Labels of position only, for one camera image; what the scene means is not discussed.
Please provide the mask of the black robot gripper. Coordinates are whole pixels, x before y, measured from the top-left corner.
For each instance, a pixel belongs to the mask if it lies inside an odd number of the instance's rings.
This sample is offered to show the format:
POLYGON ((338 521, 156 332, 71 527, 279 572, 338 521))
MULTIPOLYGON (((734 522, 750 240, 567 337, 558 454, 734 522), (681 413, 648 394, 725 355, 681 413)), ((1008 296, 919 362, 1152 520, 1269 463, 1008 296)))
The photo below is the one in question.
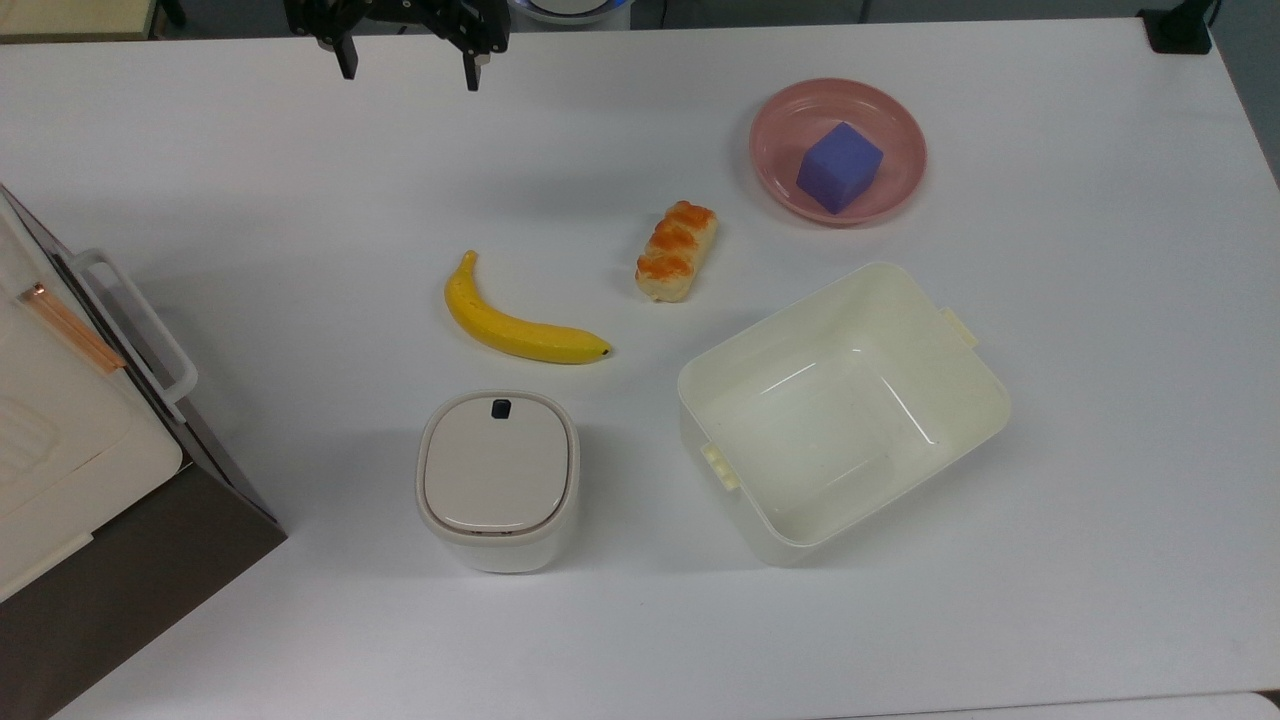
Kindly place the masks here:
POLYGON ((509 45, 511 14, 506 1, 287 1, 293 31, 317 31, 317 42, 337 60, 344 79, 353 79, 358 54, 351 31, 361 20, 457 31, 467 90, 479 90, 481 69, 492 54, 509 45))

